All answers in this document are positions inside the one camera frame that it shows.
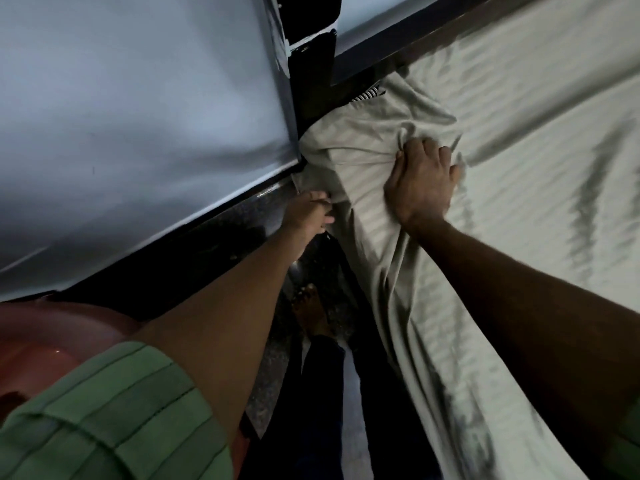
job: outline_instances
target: white wall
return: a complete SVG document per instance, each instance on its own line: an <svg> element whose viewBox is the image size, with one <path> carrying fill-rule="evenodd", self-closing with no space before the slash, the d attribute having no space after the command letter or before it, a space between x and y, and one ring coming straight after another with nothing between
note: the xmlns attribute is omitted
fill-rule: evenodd
<svg viewBox="0 0 640 480"><path fill-rule="evenodd" d="M254 0L0 0L0 299L295 161Z"/></svg>
<svg viewBox="0 0 640 480"><path fill-rule="evenodd" d="M342 0L335 53L343 53L436 1Z"/></svg>

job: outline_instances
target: beige bed sheet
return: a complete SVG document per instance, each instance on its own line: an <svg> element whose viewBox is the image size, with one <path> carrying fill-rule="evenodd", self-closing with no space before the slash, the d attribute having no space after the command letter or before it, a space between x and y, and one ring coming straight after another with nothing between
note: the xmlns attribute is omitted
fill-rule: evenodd
<svg viewBox="0 0 640 480"><path fill-rule="evenodd" d="M448 219L640 310L640 0L544 0L425 56L302 137L300 189L368 295L446 479L581 479L382 187L411 137L466 163Z"/></svg>

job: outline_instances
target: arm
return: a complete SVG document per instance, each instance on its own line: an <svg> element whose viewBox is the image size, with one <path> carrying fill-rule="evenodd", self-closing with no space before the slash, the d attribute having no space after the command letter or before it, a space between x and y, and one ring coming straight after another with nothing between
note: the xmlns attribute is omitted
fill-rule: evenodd
<svg viewBox="0 0 640 480"><path fill-rule="evenodd" d="M299 195L279 231L260 249L132 337L187 371L230 442L251 394L287 270L333 221L326 216L330 208L324 192Z"/></svg>
<svg viewBox="0 0 640 480"><path fill-rule="evenodd" d="M453 228L444 213L459 179L450 149L412 140L385 193L556 437L593 472L640 394L640 315Z"/></svg>

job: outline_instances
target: bare foot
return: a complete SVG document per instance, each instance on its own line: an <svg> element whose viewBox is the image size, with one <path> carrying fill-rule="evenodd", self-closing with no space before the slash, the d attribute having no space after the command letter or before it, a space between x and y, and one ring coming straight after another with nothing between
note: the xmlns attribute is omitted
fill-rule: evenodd
<svg viewBox="0 0 640 480"><path fill-rule="evenodd" d="M334 339L315 285L309 284L293 298L293 314L309 338L325 335Z"/></svg>

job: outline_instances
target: dark pants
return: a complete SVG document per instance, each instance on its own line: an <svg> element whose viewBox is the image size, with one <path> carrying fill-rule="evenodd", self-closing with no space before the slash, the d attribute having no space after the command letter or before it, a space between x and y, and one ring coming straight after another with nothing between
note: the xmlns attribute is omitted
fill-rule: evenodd
<svg viewBox="0 0 640 480"><path fill-rule="evenodd" d="M441 478L420 420L384 350L373 339L354 337L356 370L371 467L376 480ZM269 427L252 447L242 480L284 478L342 480L344 350L328 337L314 337L300 373L301 344L294 342Z"/></svg>

